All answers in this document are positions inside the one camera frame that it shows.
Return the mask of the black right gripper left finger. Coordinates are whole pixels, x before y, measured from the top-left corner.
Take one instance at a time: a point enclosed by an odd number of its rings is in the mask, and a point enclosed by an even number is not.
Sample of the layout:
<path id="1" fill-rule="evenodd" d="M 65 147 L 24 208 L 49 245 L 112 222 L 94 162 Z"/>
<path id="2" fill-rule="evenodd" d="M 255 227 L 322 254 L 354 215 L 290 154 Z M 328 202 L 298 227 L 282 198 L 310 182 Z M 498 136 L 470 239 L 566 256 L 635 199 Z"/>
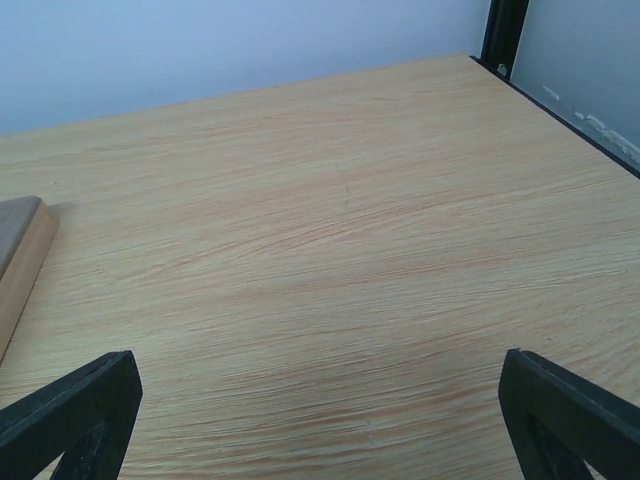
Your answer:
<path id="1" fill-rule="evenodd" d="M 143 396 L 134 354 L 104 354 L 1 410 L 1 477 L 116 479 Z"/>

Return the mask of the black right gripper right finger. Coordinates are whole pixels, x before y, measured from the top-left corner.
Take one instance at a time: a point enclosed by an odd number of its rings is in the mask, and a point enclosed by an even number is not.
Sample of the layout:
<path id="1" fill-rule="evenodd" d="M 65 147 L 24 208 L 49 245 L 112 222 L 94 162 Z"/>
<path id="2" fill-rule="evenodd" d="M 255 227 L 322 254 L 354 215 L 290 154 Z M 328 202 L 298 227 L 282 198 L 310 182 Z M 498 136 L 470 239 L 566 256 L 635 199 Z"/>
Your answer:
<path id="1" fill-rule="evenodd" d="M 499 403 L 526 479 L 639 477 L 639 408 L 550 360 L 510 349 Z"/>

